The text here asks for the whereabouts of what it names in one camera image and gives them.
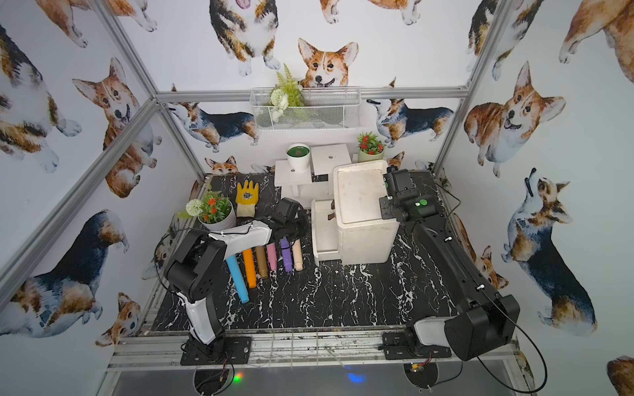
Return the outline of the beige cream microphone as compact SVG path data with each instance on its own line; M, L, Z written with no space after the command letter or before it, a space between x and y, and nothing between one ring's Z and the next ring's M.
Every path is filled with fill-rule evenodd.
M301 242L297 239L292 245L292 257L294 262L294 268L297 272L304 269L303 254L301 249Z

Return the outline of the purple microphone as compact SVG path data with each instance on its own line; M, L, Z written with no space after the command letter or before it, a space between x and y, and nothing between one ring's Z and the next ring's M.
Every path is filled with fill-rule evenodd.
M287 238L283 238L280 241L280 247L282 249L282 260L286 272L293 272L294 261L292 257L292 246Z

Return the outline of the pink microphone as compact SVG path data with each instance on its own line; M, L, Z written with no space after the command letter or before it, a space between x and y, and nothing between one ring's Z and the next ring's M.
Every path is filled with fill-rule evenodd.
M267 262L272 272L277 270L277 249L276 244L271 243L266 246Z

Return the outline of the white bottom drawer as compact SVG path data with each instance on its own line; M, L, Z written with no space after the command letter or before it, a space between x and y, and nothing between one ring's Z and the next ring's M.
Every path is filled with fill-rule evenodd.
M313 200L310 208L313 255L317 264L340 260L335 201Z

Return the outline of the gold brown microphone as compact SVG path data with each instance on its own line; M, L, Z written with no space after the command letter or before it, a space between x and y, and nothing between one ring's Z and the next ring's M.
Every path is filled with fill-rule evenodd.
M265 247L258 246L255 248L255 252L256 252L258 272L259 272L260 278L262 280L266 280L267 278L269 278L269 273L268 273L267 255L266 255Z

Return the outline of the orange microphone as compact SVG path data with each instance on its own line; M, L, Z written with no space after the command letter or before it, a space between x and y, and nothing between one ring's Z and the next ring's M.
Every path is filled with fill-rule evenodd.
M257 276L255 270L255 262L254 262L254 252L253 249L248 248L243 252L244 258L244 268L247 277L247 282L249 289L254 289L257 287Z

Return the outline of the white drawer cabinet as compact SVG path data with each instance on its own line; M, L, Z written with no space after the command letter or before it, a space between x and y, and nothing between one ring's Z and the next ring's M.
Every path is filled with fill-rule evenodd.
M335 219L343 265L380 264L388 260L400 224L383 219L380 199L387 196L385 160L335 168Z

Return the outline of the blue microphone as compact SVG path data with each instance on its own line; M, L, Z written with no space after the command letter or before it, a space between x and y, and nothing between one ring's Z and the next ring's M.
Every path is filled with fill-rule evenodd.
M234 281L235 289L238 293L238 297L243 304L249 303L249 292L244 283L244 277L242 276L242 272L240 270L236 255L231 255L226 259L227 266L229 267L229 272Z

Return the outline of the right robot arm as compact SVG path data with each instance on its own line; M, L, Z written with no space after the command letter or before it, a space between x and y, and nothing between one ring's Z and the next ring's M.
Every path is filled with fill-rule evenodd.
M400 222L426 248L457 305L455 316L417 321L418 343L448 347L462 361L509 344L520 314L518 301L500 295L477 270L475 260L448 227L439 200L421 195L409 171L389 166L383 178L386 196L379 199L381 217Z

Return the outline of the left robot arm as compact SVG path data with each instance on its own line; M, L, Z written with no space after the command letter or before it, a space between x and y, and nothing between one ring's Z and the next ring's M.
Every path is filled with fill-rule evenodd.
M236 255L249 248L291 243L309 230L303 206L283 198L271 216L260 217L247 224L222 231L188 229L173 257L163 266L163 275L170 290L184 304L190 322L190 334L200 347L211 347L223 333L212 298L214 278L223 265L229 267L239 298L247 302L244 278Z

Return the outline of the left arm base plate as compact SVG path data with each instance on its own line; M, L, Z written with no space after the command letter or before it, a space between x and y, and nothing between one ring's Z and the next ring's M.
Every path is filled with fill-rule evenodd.
M221 365L225 360L233 365L244 365L249 362L252 341L251 337L220 336L206 345L190 334L182 345L180 365Z

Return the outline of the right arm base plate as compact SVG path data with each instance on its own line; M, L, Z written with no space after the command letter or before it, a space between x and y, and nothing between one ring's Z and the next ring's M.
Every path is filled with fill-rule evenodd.
M383 333L381 336L381 344L379 351L384 353L388 361L406 360L406 359L436 359L450 358L452 352L448 347L443 346L426 346L418 341L418 338L405 329L400 332Z

